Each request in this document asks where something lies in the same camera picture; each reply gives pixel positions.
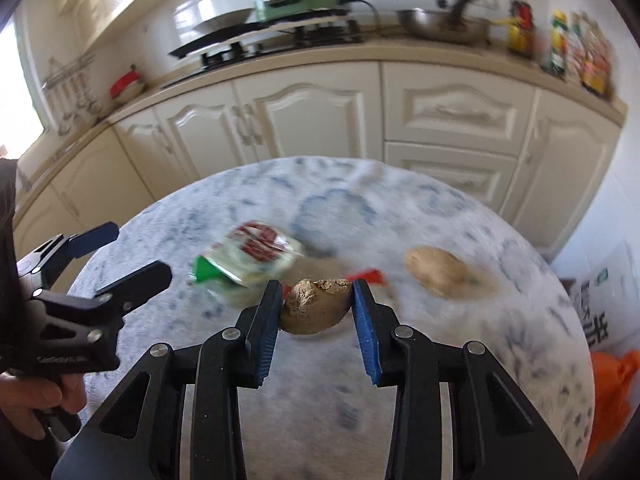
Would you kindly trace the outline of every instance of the cabinet drawer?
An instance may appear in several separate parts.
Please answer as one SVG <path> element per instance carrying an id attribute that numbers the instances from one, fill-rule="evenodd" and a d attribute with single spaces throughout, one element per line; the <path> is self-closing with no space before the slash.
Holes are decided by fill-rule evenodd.
<path id="1" fill-rule="evenodd" d="M 533 87 L 500 76 L 384 63 L 385 140 L 520 153 Z"/>
<path id="2" fill-rule="evenodd" d="M 385 142 L 391 166 L 429 175 L 498 211 L 516 166 L 516 158 L 459 148 Z"/>

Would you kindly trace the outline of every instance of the utensil rack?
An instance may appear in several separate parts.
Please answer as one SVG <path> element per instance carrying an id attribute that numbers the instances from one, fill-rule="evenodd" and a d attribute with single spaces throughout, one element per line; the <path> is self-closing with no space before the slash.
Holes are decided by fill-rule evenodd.
<path id="1" fill-rule="evenodd" d="M 49 58 L 49 76 L 42 81 L 42 90 L 47 91 L 84 70 L 94 62 L 94 54 L 84 54 L 71 63 L 63 65 L 55 58 Z"/>

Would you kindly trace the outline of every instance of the hanging utensil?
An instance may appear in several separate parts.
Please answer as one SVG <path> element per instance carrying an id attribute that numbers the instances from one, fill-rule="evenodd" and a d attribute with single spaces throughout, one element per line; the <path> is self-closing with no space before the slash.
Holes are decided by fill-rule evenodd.
<path id="1" fill-rule="evenodd" d="M 64 100 L 62 99 L 62 96 L 60 95 L 60 90 L 58 89 L 58 87 L 54 88 L 54 93 L 62 110 L 62 120 L 64 122 L 67 122 L 71 118 L 71 112 L 66 111 L 66 105 Z"/>
<path id="2" fill-rule="evenodd" d="M 79 78 L 80 75 L 76 74 L 69 78 L 69 83 L 71 84 L 71 88 L 74 91 L 74 96 L 76 97 L 76 107 L 77 108 L 86 108 L 86 97 L 80 93 L 79 82 L 76 81 L 76 78 Z"/>
<path id="3" fill-rule="evenodd" d="M 82 86 L 82 92 L 84 92 L 87 99 L 86 109 L 91 115 L 96 116 L 102 111 L 102 104 L 95 98 L 94 91 L 92 90 L 91 85 L 89 85 L 89 76 L 84 71 L 78 75 L 80 78 L 80 85 Z"/>
<path id="4" fill-rule="evenodd" d="M 56 106 L 56 100 L 54 99 L 54 97 L 56 96 L 55 92 L 52 89 L 47 89 L 45 91 L 45 96 L 47 98 L 47 104 L 49 105 L 49 110 L 54 122 L 60 125 L 58 127 L 58 134 L 61 136 L 67 134 L 69 128 L 64 123 L 62 116 L 60 116 L 60 114 L 63 114 L 62 110 L 58 111 L 58 107 Z"/>
<path id="5" fill-rule="evenodd" d="M 71 97 L 71 92 L 69 92 L 69 88 L 66 85 L 66 81 L 62 82 L 62 93 L 65 95 L 66 103 L 69 105 L 71 109 L 71 120 L 73 124 L 78 126 L 78 124 L 82 122 L 82 116 L 78 113 L 78 109 L 74 107 L 74 102 Z"/>

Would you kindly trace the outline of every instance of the condiment bottle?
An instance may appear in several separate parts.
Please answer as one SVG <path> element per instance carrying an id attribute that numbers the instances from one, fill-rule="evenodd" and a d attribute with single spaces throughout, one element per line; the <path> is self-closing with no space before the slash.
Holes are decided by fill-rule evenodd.
<path id="1" fill-rule="evenodd" d="M 551 55 L 549 69 L 557 76 L 564 75 L 566 62 L 566 15 L 560 10 L 554 10 L 551 21 Z"/>
<path id="2" fill-rule="evenodd" d="M 511 0 L 511 16 L 520 18 L 507 29 L 507 46 L 511 52 L 527 58 L 533 57 L 534 24 L 531 6 L 526 0 Z"/>
<path id="3" fill-rule="evenodd" d="M 581 85 L 582 69 L 584 65 L 585 49 L 580 30 L 580 16 L 571 14 L 571 30 L 566 35 L 566 69 L 564 78 L 567 82 Z"/>
<path id="4" fill-rule="evenodd" d="M 585 36 L 586 56 L 582 70 L 582 86 L 603 97 L 609 86 L 609 43 L 597 22 L 590 22 Z"/>

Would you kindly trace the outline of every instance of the round table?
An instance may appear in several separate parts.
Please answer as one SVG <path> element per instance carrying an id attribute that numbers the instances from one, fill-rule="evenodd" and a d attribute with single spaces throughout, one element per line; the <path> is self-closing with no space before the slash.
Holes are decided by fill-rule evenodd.
<path id="1" fill-rule="evenodd" d="M 131 219 L 116 242 L 92 256 L 70 294 L 91 296 L 156 259 L 171 265 L 174 280 L 127 316 L 119 370 L 87 376 L 89 413 L 153 343 L 190 346 L 235 324 L 239 309 L 189 285 L 188 275 L 197 254 L 253 219 L 288 231 L 309 256 L 338 260 L 349 273 L 382 270 L 399 320 L 432 340 L 484 342 L 580 469 L 591 432 L 593 376 L 582 327 L 556 276 L 476 200 L 370 160 L 297 157 L 235 168 Z M 448 301 L 428 294 L 402 266 L 404 252 L 421 244 L 465 260 L 491 283 L 489 292 Z M 384 478 L 394 399 L 394 388 L 376 388 L 365 374 L 350 314 L 316 336 L 280 332 L 264 385 L 239 391 L 248 477 Z M 444 415 L 443 478 L 450 478 Z"/>

